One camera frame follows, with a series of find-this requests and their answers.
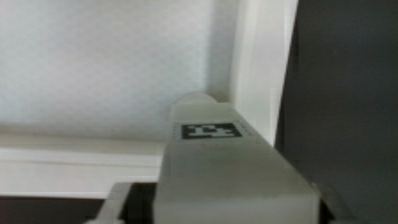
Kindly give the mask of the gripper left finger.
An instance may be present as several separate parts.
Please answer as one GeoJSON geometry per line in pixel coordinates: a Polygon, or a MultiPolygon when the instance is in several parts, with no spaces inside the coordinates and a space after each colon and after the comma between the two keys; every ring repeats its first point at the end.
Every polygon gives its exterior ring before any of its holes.
{"type": "Polygon", "coordinates": [[[155,183],[116,183],[95,217],[83,224],[154,224],[155,183]]]}

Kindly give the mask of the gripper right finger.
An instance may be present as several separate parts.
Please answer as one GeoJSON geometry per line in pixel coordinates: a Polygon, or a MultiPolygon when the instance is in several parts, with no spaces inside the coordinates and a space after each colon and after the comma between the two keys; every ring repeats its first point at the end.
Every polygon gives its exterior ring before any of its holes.
{"type": "Polygon", "coordinates": [[[319,224],[362,224],[333,188],[324,184],[315,184],[315,190],[321,198],[319,224]]]}

